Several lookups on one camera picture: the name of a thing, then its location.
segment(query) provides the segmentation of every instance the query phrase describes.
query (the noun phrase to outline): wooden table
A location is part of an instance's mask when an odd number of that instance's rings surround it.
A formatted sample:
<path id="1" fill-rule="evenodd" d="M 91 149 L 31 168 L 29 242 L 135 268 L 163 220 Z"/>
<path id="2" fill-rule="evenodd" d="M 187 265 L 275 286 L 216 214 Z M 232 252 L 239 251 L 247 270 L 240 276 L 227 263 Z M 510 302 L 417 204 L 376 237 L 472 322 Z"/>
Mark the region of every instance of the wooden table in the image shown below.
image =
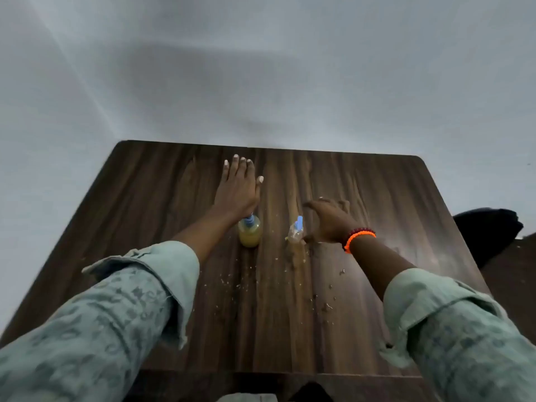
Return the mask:
<path id="1" fill-rule="evenodd" d="M 224 236 L 201 268 L 188 344 L 182 351 L 158 345 L 145 368 L 418 375 L 379 357 L 377 344 L 388 338 L 382 304 L 354 259 L 335 244 L 290 249 L 285 242 L 299 214 L 306 228 L 314 225 L 304 201 L 347 200 L 358 221 L 409 261 L 487 291 L 416 156 L 120 142 L 2 343 L 90 286 L 83 266 L 168 240 L 195 221 L 213 201 L 224 159 L 235 153 L 254 159 L 265 178 L 257 210 L 263 239 L 245 249 L 236 229 Z"/>

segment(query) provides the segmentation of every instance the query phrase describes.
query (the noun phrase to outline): light green shirt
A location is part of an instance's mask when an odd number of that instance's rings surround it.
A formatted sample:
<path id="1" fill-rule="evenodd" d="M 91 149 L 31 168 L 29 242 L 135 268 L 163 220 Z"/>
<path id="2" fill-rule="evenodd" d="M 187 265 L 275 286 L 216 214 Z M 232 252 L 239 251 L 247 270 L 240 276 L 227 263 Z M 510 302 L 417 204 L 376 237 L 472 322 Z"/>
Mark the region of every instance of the light green shirt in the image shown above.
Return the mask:
<path id="1" fill-rule="evenodd" d="M 199 276 L 188 246 L 168 241 L 132 250 L 84 272 L 100 282 L 0 350 L 1 401 L 118 402 L 161 337 L 185 344 Z M 536 396 L 536 348 L 491 297 L 411 269 L 387 287 L 384 317 L 394 344 L 379 352 L 399 367 L 415 361 L 444 401 Z"/>

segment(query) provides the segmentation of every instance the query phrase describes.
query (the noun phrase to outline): hand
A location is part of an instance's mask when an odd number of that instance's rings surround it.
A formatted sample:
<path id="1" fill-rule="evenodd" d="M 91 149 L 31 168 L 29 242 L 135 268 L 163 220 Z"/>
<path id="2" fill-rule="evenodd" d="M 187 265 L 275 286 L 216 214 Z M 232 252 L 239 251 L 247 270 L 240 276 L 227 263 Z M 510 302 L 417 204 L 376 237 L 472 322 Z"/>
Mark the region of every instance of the hand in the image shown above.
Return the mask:
<path id="1" fill-rule="evenodd" d="M 342 204 L 345 210 L 341 209 L 339 204 Z M 320 218 L 318 229 L 305 236 L 306 243 L 327 242 L 344 245 L 350 231 L 362 227 L 350 216 L 350 204 L 342 200 L 339 204 L 333 199 L 322 197 L 303 204 L 304 207 L 313 209 Z"/>
<path id="2" fill-rule="evenodd" d="M 225 160 L 221 181 L 214 199 L 214 209 L 232 218 L 232 222 L 249 216 L 260 201 L 263 176 L 255 180 L 255 165 L 251 159 L 234 155 L 231 167 Z"/>

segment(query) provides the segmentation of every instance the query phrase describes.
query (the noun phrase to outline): blue bottle cap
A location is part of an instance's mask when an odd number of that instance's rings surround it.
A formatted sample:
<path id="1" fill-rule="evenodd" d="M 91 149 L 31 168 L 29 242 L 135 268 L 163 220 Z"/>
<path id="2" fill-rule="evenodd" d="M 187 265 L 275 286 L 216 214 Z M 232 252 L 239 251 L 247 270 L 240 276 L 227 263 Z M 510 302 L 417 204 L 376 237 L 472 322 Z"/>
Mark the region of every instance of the blue bottle cap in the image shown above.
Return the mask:
<path id="1" fill-rule="evenodd" d="M 303 230 L 303 217 L 298 216 L 298 220 L 294 222 L 294 228 L 296 230 Z"/>
<path id="2" fill-rule="evenodd" d="M 253 213 L 251 213 L 248 217 L 245 217 L 243 220 L 246 227 L 253 227 L 255 224 L 255 216 L 253 216 Z"/>

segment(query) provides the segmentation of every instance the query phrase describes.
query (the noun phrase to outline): plastic bottle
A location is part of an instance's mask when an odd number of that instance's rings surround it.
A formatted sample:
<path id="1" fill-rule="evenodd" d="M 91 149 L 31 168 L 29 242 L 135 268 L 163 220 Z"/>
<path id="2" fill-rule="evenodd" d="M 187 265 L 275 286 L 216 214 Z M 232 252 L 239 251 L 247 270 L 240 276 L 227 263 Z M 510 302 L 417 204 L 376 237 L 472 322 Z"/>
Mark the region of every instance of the plastic bottle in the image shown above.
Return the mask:
<path id="1" fill-rule="evenodd" d="M 258 246 L 262 234 L 259 217 L 252 214 L 238 222 L 238 236 L 244 247 Z"/>
<path id="2" fill-rule="evenodd" d="M 297 221 L 291 225 L 291 228 L 288 230 L 287 240 L 289 243 L 297 244 L 303 238 L 303 217 L 298 216 Z"/>

